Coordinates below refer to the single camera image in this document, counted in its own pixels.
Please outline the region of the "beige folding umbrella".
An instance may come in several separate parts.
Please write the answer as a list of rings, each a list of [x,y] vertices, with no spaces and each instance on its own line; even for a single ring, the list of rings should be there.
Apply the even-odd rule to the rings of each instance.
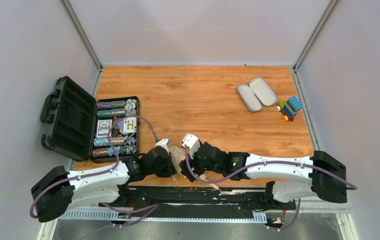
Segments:
[[[184,176],[182,173],[181,173],[181,170],[182,168],[179,166],[179,163],[181,161],[185,161],[185,155],[184,155],[184,150],[182,150],[181,148],[178,148],[176,146],[171,146],[169,147],[169,153],[171,155],[171,161],[172,161],[172,165],[176,171],[176,173],[174,173],[172,176],[171,176],[171,179],[173,181],[177,181],[177,176],[178,175],[181,175],[183,178],[189,180],[186,176]],[[207,176],[206,174],[198,174],[198,177],[202,180],[205,180],[207,181]],[[209,183],[209,185],[214,188],[215,190],[219,190],[219,187],[215,184],[212,184],[212,183]]]

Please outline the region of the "grey glasses case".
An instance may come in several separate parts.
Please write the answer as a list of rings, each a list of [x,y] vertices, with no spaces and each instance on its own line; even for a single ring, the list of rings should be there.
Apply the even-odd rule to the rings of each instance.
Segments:
[[[275,92],[261,77],[256,77],[249,83],[238,85],[236,89],[247,108],[253,113],[278,102]]]

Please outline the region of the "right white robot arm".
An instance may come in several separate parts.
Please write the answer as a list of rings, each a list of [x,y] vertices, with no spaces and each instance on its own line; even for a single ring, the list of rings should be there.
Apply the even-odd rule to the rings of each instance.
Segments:
[[[347,190],[354,189],[346,180],[346,166],[325,151],[295,158],[267,157],[248,152],[225,152],[209,143],[183,143],[185,159],[182,174],[190,181],[201,181],[205,171],[222,174],[225,180],[240,181],[271,178],[265,197],[280,203],[317,196],[331,203],[347,203]]]

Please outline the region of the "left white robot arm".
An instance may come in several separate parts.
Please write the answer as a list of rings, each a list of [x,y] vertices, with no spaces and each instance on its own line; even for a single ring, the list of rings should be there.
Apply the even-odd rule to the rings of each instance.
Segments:
[[[110,204],[124,194],[129,183],[148,175],[168,178],[174,174],[171,154],[161,146],[89,170],[67,171],[57,166],[31,188],[30,217],[45,223],[74,208]]]

